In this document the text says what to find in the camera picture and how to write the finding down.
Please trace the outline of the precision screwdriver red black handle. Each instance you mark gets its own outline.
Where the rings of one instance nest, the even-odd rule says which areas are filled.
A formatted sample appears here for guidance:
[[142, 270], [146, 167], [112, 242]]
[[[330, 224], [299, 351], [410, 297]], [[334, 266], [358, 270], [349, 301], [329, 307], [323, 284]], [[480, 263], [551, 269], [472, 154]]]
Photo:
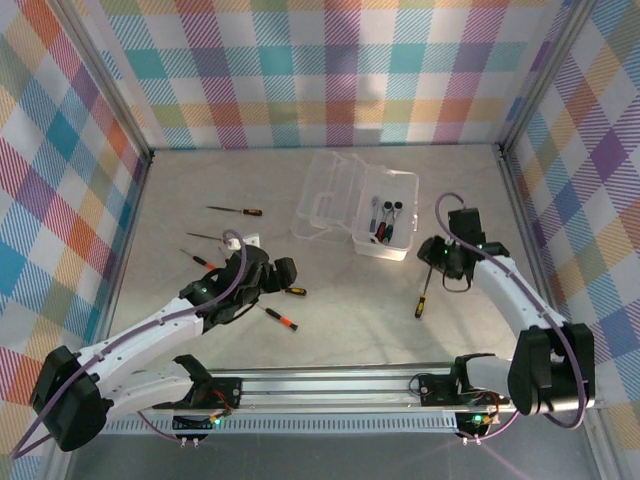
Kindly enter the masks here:
[[284, 326], [289, 328], [290, 330], [296, 331], [298, 329], [298, 325], [297, 324], [295, 324], [294, 322], [292, 322], [291, 320], [289, 320], [285, 316], [281, 315], [277, 311], [275, 311], [275, 310], [273, 310], [271, 308], [263, 307], [263, 306], [260, 306], [260, 309], [263, 310], [270, 317], [274, 318], [276, 321], [280, 322], [281, 324], [283, 324]]
[[195, 263], [197, 263], [198, 265], [201, 265], [205, 268], [207, 268], [210, 271], [214, 271], [216, 269], [216, 267], [211, 264], [210, 262], [208, 262], [207, 260], [203, 259], [202, 257], [192, 254], [191, 252], [187, 251], [186, 249], [180, 248], [180, 251], [184, 254], [186, 254], [191, 260], [193, 260]]

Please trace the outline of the clear plastic tool box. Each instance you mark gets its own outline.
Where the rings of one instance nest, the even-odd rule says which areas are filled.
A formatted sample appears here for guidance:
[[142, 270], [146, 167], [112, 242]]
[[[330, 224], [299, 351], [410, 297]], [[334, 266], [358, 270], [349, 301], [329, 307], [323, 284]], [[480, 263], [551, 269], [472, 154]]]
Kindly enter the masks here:
[[[373, 165], [353, 153], [318, 150], [312, 157], [292, 222], [295, 237], [342, 244], [352, 241], [356, 253], [402, 261], [417, 231], [419, 177], [408, 171]], [[371, 201], [403, 203], [389, 245], [369, 240]]]

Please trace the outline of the screwdriver orange black handle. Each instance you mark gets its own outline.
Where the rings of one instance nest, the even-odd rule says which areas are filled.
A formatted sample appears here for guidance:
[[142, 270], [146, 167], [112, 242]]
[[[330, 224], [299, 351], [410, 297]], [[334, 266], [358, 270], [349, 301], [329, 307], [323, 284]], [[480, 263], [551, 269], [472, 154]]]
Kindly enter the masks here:
[[211, 205], [206, 206], [206, 208], [211, 210], [216, 210], [216, 211], [239, 213], [245, 216], [253, 216], [253, 217], [263, 216], [263, 212], [260, 209], [235, 209], [235, 208], [211, 206]]

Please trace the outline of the black controller board green light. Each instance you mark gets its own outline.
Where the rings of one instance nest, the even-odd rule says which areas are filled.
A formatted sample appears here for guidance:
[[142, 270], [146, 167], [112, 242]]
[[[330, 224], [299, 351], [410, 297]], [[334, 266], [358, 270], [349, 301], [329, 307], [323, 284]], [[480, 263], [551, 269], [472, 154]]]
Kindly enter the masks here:
[[174, 436], [181, 442], [181, 447], [188, 444], [198, 448], [204, 441], [208, 432], [220, 425], [223, 415], [212, 415], [203, 418], [174, 416], [172, 418], [172, 431]]
[[497, 413], [456, 413], [456, 436], [464, 445], [474, 442], [480, 445], [484, 437], [490, 434], [491, 428], [501, 423]]

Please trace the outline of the aluminium table side rail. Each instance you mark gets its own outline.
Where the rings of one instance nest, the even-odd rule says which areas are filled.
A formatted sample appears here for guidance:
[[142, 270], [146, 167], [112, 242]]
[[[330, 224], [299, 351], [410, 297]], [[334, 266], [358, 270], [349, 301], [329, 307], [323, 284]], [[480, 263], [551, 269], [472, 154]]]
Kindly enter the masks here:
[[515, 222], [524, 246], [527, 263], [531, 272], [533, 282], [540, 296], [554, 309], [558, 303], [551, 288], [550, 281], [546, 276], [541, 250], [536, 241], [533, 226], [525, 208], [524, 197], [521, 194], [516, 176], [512, 168], [511, 157], [506, 155], [500, 144], [494, 145], [494, 154], [498, 170], [503, 180], [507, 195], [514, 212]]
[[130, 189], [129, 197], [130, 210], [124, 228], [124, 236], [118, 244], [115, 263], [112, 267], [111, 279], [107, 281], [106, 297], [99, 305], [98, 316], [93, 323], [93, 327], [87, 331], [84, 343], [86, 346], [106, 339], [111, 331], [115, 318], [115, 310], [122, 289], [127, 263], [130, 258], [131, 249], [135, 237], [137, 223], [140, 216], [142, 199], [144, 197], [148, 177], [156, 157], [156, 149], [151, 148], [149, 153], [141, 157], [139, 168], [139, 181]]

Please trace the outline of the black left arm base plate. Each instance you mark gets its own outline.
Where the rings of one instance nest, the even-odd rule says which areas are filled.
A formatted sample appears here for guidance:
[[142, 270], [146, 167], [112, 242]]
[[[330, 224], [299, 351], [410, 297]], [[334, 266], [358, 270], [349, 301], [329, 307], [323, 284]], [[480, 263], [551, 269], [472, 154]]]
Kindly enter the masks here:
[[242, 396], [242, 379], [239, 377], [212, 377], [196, 382], [189, 405], [199, 409], [236, 409]]

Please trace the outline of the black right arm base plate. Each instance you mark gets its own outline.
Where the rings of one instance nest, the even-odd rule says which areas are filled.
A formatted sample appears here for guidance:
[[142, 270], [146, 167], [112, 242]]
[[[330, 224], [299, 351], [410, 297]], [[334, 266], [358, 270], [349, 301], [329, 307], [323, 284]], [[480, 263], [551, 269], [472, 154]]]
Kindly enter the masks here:
[[454, 375], [420, 374], [420, 403], [427, 406], [506, 406], [509, 399], [499, 393], [464, 386]]

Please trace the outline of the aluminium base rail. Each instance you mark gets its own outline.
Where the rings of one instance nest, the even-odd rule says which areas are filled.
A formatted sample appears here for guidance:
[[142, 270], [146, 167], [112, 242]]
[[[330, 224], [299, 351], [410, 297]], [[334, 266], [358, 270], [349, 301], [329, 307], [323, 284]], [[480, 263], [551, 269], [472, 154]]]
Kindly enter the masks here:
[[[456, 375], [455, 363], [400, 364], [391, 366], [268, 368], [216, 370], [212, 377], [239, 377], [242, 396], [233, 411], [257, 413], [375, 413], [402, 409], [450, 412], [512, 412], [506, 406], [427, 406], [417, 393], [420, 374]], [[212, 411], [192, 408], [189, 400], [196, 382], [184, 376], [172, 380], [163, 374], [149, 402], [154, 409]]]

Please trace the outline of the aluminium frame post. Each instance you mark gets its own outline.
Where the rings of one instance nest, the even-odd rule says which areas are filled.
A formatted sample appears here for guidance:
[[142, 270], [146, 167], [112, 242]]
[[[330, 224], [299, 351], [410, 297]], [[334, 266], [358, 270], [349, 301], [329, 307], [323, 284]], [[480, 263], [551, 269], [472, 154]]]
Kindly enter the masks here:
[[597, 2], [598, 0], [572, 0], [564, 22], [560, 25], [559, 33], [547, 48], [546, 56], [541, 62], [541, 67], [528, 95], [524, 97], [506, 136], [498, 143], [503, 157], [507, 158], [514, 154], [518, 141], [524, 134], [535, 110], [540, 105]]
[[70, 37], [71, 43], [77, 49], [86, 69], [104, 95], [116, 119], [121, 123], [124, 132], [138, 148], [143, 160], [147, 164], [152, 164], [155, 152], [145, 140], [142, 130], [139, 128], [133, 113], [116, 85], [114, 77], [92, 41], [71, 0], [46, 0], [46, 2], [60, 22], [63, 30]]

